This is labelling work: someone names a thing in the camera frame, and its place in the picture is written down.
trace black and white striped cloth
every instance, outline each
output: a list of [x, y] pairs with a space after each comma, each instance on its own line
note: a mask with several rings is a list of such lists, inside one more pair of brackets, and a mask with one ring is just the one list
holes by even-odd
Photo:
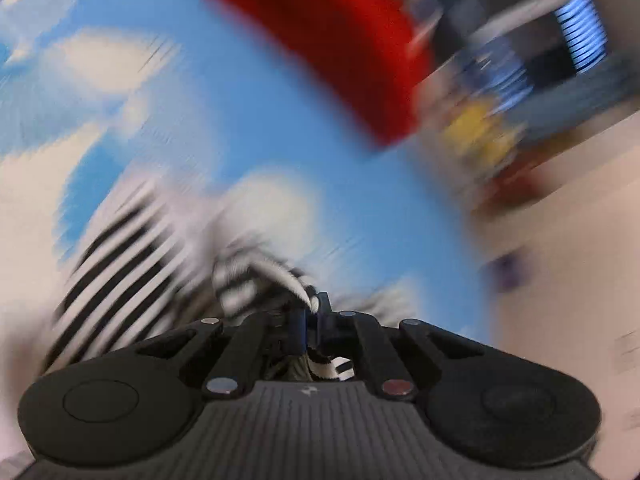
[[[318, 309], [304, 272], [254, 242], [235, 242], [207, 261], [206, 230], [180, 216], [177, 195], [158, 181], [131, 184], [116, 188], [88, 227], [46, 334], [44, 372], [207, 316], [237, 324], [257, 305], [277, 310], [291, 294]], [[353, 377], [343, 358], [314, 354], [287, 366], [293, 380]]]

